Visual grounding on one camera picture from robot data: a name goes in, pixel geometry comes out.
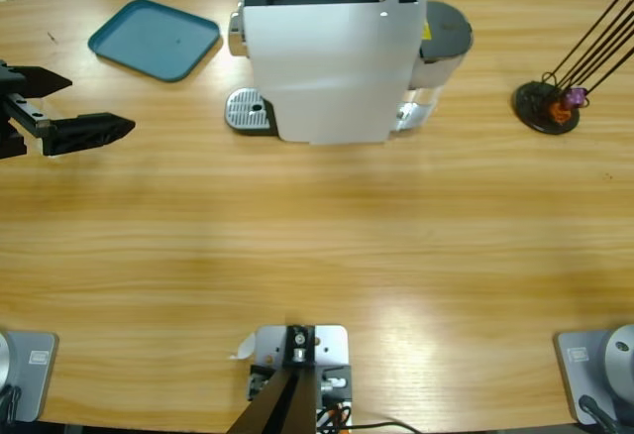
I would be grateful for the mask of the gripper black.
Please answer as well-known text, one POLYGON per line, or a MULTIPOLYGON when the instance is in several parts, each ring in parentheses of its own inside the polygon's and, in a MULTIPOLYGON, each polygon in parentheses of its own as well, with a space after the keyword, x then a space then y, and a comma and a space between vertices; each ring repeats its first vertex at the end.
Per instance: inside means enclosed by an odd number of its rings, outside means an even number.
POLYGON ((59 156, 112 144, 132 132, 136 123, 112 113, 53 120, 34 103, 72 85, 72 81, 39 66, 12 66, 1 61, 1 159, 28 152, 28 137, 39 152, 59 156))

